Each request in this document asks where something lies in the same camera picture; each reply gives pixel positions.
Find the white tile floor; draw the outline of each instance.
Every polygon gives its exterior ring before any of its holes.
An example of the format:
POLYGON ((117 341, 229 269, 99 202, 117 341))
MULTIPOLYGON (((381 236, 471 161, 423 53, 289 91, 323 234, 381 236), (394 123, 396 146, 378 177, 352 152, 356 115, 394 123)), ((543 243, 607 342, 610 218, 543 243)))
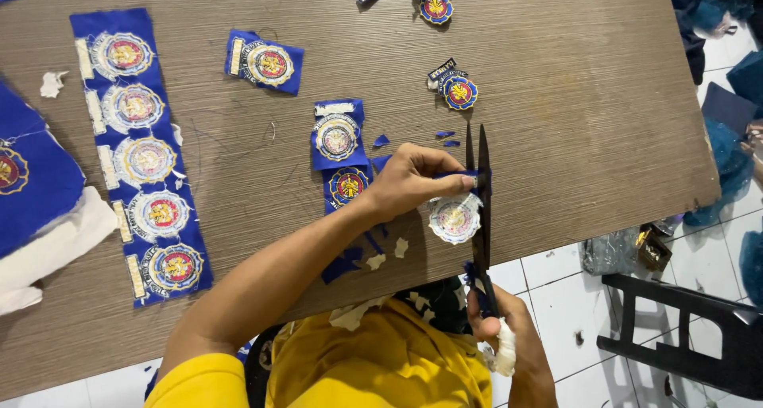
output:
MULTIPOLYGON (((697 89, 700 103, 709 82, 731 90, 726 73, 748 52, 756 50, 745 25, 736 35, 705 44, 704 84, 697 89)), ((668 243, 673 251, 663 281, 730 300, 749 301, 739 280, 739 251, 745 232, 763 229, 763 192, 755 182, 746 195, 723 210, 720 221, 708 228, 681 226, 668 243)), ((597 335, 610 335, 621 312, 621 294, 610 293, 600 278, 580 272, 577 246, 564 246, 491 268, 496 284, 518 294, 533 311, 548 362, 557 381, 561 408, 670 408, 664 397, 665 373, 614 356, 596 347, 597 335), (574 333, 582 331, 577 346, 574 333)), ((638 277, 651 278, 641 272, 638 277)), ((634 341, 654 347, 657 341, 678 344, 678 311, 638 300, 634 341)), ((699 352, 720 356, 720 330, 704 319, 690 325, 691 343, 699 352)), ((85 380, 0 402, 0 408, 140 408, 146 384, 161 359, 122 368, 85 380)), ((508 400, 511 380, 494 379, 494 406, 508 400)), ((737 396, 671 376, 674 393, 688 408, 763 408, 763 402, 737 396)))

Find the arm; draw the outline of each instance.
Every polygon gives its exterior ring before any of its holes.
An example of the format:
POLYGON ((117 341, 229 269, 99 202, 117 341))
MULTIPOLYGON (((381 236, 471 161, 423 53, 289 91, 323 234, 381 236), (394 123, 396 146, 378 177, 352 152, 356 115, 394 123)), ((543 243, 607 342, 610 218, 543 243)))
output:
MULTIPOLYGON (((511 378, 509 406, 512 408, 557 408, 556 389, 546 352, 535 330, 533 320, 524 301, 493 284, 498 309, 506 317, 506 323, 516 335, 517 364, 511 378)), ((498 350, 498 330, 500 322, 494 317, 482 319, 479 315, 477 294, 472 290, 467 296, 467 313, 474 336, 479 341, 487 341, 493 350, 498 350)))
POLYGON ((469 177, 428 178, 435 172, 463 169, 444 151, 402 145, 376 181, 357 198, 258 251, 202 296, 169 336, 157 381, 175 366, 201 354, 235 354, 253 336, 273 325, 363 231, 428 199, 471 189, 469 177))

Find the wooden table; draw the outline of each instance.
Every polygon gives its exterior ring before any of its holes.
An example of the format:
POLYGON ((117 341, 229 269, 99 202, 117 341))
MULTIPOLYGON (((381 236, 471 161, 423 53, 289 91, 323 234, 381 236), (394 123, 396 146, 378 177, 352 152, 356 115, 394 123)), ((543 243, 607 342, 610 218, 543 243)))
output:
MULTIPOLYGON (((466 120, 484 123, 493 264, 718 196, 670 0, 454 3, 453 21, 435 29, 414 0, 363 9, 355 0, 15 0, 0 4, 0 67, 105 197, 68 16, 147 7, 218 280, 323 215, 310 170, 314 101, 362 98, 369 156, 403 141, 440 147, 435 131, 463 140, 466 120), (305 49, 298 97, 223 73, 231 28, 305 49), (473 112, 448 111, 426 89, 426 73, 452 56, 479 85, 473 112), (43 73, 62 70, 59 97, 41 98, 43 73), (392 144, 371 150, 382 133, 392 144)), ((463 160, 463 149, 453 154, 463 160)), ((316 281, 284 320, 458 274, 468 246, 439 240, 422 216, 396 220, 382 243, 391 252, 398 236, 409 239, 404 260, 316 281)), ((160 356, 195 299, 133 309, 116 232, 44 285, 42 304, 0 318, 0 400, 160 356)))

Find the hand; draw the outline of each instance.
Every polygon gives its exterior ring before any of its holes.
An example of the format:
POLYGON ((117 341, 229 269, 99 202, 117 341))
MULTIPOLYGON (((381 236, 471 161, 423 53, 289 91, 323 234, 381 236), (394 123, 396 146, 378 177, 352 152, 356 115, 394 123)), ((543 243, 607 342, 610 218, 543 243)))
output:
MULTIPOLYGON (((500 315, 506 317, 506 323, 517 336, 515 350, 517 364, 514 365, 516 374, 548 374, 550 377, 551 369, 548 367, 546 353, 543 351, 543 345, 540 343, 540 337, 535 330, 527 305, 520 298, 509 294, 495 284, 493 284, 493 292, 495 292, 495 300, 500 315)), ((498 330, 501 328, 501 323, 495 317, 482 319, 479 315, 475 290, 469 291, 466 300, 466 312, 474 337, 480 342, 486 341, 497 352, 498 330)))
POLYGON ((431 178, 435 173, 463 170, 464 166, 445 151, 404 143, 357 199, 363 198, 376 210, 380 222, 388 222, 432 198, 469 192, 473 185, 469 176, 431 178))

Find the person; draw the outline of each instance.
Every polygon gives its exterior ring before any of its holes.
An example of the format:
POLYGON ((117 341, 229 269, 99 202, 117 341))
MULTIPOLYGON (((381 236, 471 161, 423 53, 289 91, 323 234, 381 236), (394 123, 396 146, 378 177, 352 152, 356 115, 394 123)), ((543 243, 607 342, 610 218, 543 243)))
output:
MULTIPOLYGON (((346 206, 244 260, 178 321, 145 407, 249 406, 244 367, 234 357, 239 348, 274 325, 364 231, 428 199, 468 192, 472 178, 430 178, 458 170, 464 167, 444 151, 404 144, 376 181, 346 206)), ((457 292, 442 287, 442 293, 457 292)), ((554 381, 527 307, 500 287, 494 289, 501 315, 516 334, 511 408, 556 407, 554 381)), ((402 299, 395 296, 369 309, 352 332, 330 325, 329 313, 275 328, 272 364, 263 364, 271 368, 265 406, 492 408, 503 403, 491 400, 490 373, 476 344, 487 341, 497 350, 500 322, 480 317, 474 291, 465 309, 454 295, 450 312, 435 311, 443 317, 460 314, 468 322, 448 332, 436 329, 435 320, 425 322, 402 299)))

